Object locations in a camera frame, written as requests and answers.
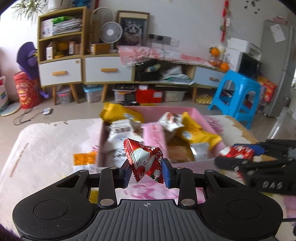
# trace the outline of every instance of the wooden cabinet leg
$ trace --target wooden cabinet leg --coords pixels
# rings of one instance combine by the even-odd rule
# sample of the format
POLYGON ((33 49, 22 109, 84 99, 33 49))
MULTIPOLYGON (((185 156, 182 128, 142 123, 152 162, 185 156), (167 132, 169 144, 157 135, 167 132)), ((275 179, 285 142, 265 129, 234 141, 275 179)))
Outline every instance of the wooden cabinet leg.
POLYGON ((107 95, 107 90, 108 90, 108 84, 104 84, 103 87, 103 92, 102 92, 102 97, 101 97, 101 102, 104 103, 107 95))
POLYGON ((52 87, 52 97, 54 99, 54 105, 57 105, 57 86, 52 87))
POLYGON ((74 84, 70 84, 70 88, 71 88, 71 92, 72 92, 72 95, 74 97, 74 100, 77 104, 79 104, 79 99, 78 99, 78 95, 77 95, 77 92, 76 92, 76 87, 74 84))
POLYGON ((192 101, 193 102, 196 101, 196 94, 197 94, 197 87, 194 87, 193 92, 192 92, 192 101))

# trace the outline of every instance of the paper note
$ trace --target paper note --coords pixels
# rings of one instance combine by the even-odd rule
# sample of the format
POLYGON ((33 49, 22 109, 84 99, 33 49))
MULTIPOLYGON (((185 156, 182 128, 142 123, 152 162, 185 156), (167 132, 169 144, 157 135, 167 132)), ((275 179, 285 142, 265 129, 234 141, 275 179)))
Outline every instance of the paper note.
POLYGON ((270 30, 276 43, 286 40, 283 30, 279 24, 271 26, 270 30))

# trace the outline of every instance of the microwave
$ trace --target microwave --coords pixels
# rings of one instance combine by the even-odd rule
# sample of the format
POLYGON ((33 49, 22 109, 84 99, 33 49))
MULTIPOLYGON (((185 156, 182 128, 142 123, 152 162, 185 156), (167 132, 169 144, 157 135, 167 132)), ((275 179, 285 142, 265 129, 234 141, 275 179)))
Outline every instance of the microwave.
POLYGON ((257 80, 261 72, 261 62, 251 55, 231 48, 225 48, 223 61, 229 63, 231 70, 257 80))

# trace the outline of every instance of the drawer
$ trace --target drawer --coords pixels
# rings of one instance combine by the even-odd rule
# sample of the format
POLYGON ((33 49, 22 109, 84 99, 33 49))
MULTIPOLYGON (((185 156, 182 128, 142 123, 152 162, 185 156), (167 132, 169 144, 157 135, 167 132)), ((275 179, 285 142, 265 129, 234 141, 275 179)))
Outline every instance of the drawer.
POLYGON ((197 67, 194 75, 194 82, 196 84, 217 88, 224 75, 225 73, 219 71, 197 67))
POLYGON ((39 65, 42 86, 81 82, 81 59, 66 59, 39 65))
POLYGON ((120 57, 85 58, 85 82, 132 81, 132 67, 123 66, 120 57))

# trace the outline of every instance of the blue plastic stool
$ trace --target blue plastic stool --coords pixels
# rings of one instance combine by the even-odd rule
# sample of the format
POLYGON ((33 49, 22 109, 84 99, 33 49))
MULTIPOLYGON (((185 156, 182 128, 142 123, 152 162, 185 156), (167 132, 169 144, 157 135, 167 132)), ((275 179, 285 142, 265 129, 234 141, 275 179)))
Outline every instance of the blue plastic stool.
POLYGON ((223 115, 230 115, 237 121, 247 121, 246 128, 250 129, 259 104, 259 95, 260 84, 258 82, 229 70, 222 79, 208 109, 211 110, 215 105, 222 111, 223 115), (235 90, 232 98, 221 96, 223 87, 228 80, 231 80, 235 84, 235 90), (246 95, 250 91, 254 91, 256 93, 251 109, 243 104, 246 95))

